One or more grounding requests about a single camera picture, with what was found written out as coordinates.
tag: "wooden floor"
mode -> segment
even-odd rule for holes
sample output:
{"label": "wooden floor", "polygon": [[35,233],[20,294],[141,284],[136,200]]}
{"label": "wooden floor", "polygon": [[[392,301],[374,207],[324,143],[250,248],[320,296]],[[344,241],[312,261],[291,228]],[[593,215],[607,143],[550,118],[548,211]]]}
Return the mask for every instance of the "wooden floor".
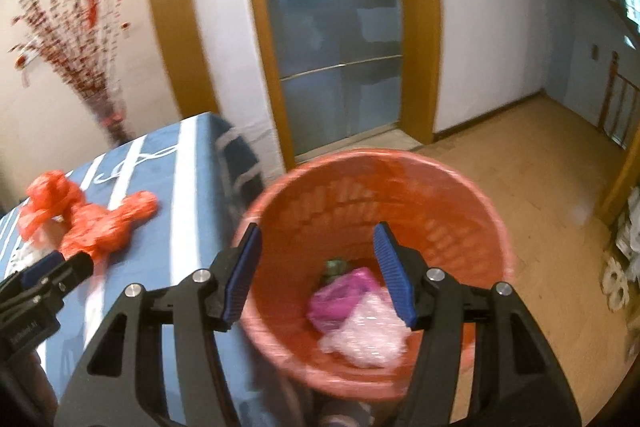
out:
{"label": "wooden floor", "polygon": [[[459,170],[494,201],[518,258],[515,287],[588,423],[630,367],[631,307],[616,314],[607,308],[599,280],[610,235],[593,216],[621,150],[540,96],[419,152]],[[460,379],[453,419],[466,415],[471,373]]]}

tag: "trash bin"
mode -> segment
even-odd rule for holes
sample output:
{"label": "trash bin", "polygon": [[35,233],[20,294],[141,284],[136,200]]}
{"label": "trash bin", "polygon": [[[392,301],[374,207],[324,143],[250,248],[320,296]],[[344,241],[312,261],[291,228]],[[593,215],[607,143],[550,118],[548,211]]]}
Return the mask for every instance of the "trash bin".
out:
{"label": "trash bin", "polygon": [[[401,399],[422,333],[409,337],[398,367],[362,369],[318,348],[306,319],[324,263],[333,257],[379,277],[373,228],[387,221],[398,242],[420,251],[459,282],[491,288],[510,281],[514,256],[489,199],[447,166],[413,153],[353,150],[322,156],[267,188],[244,215],[260,224],[262,258],[242,314],[252,342],[288,376],[322,393],[362,401]],[[462,368],[472,366],[473,328],[465,325]]]}

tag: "red plastic bag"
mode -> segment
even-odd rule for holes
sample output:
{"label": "red plastic bag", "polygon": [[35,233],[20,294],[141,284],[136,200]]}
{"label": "red plastic bag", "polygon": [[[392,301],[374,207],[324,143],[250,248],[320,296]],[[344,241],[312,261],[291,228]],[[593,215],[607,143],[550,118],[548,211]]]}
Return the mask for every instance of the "red plastic bag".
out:
{"label": "red plastic bag", "polygon": [[133,221],[148,219],[158,209],[158,198],[146,190],[125,197],[111,211],[87,203],[80,187],[62,171],[38,176],[27,194],[30,201],[21,208],[18,219],[20,235],[28,241],[47,219],[62,216],[69,230],[59,250],[66,259],[84,251],[97,261],[120,250],[129,242]]}

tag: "metal bolt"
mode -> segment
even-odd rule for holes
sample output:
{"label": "metal bolt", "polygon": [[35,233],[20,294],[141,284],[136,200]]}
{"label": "metal bolt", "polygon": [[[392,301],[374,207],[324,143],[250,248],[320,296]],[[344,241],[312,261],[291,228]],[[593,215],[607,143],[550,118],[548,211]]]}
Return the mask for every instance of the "metal bolt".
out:
{"label": "metal bolt", "polygon": [[124,288],[124,295],[126,295],[127,297],[137,297],[138,295],[140,295],[140,292],[142,292],[142,286],[140,286],[140,284],[138,284],[137,282],[134,282],[133,284],[130,284],[129,286]]}
{"label": "metal bolt", "polygon": [[440,268],[430,268],[427,270],[427,279],[438,282],[444,279],[444,272]]}
{"label": "metal bolt", "polygon": [[211,272],[205,269],[196,270],[195,272],[193,272],[191,278],[195,282],[207,282],[209,279],[211,279]]}
{"label": "metal bolt", "polygon": [[513,288],[508,282],[498,282],[497,285],[495,285],[495,290],[504,297],[511,295],[513,292]]}

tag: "blue tablecloth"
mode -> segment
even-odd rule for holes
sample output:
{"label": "blue tablecloth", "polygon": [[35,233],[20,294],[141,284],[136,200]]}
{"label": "blue tablecloth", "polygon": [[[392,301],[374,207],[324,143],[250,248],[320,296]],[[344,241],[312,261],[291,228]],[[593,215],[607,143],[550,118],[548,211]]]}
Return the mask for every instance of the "blue tablecloth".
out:
{"label": "blue tablecloth", "polygon": [[[148,290],[161,288],[209,266],[228,247],[239,217],[262,190],[251,149],[228,123],[210,113],[137,138],[68,177],[91,202],[116,208],[125,195],[150,190],[160,210],[135,230],[130,245],[112,255],[108,266],[97,266],[97,275],[66,298],[58,313],[60,331],[38,348],[58,398],[84,346],[124,287],[138,282]],[[17,216],[14,208],[0,220],[0,275],[5,277],[21,246]],[[172,419],[184,422],[170,330],[166,327],[162,336],[168,408]],[[244,427],[303,422],[299,398],[305,393],[260,356],[238,325],[216,333],[216,343]]]}

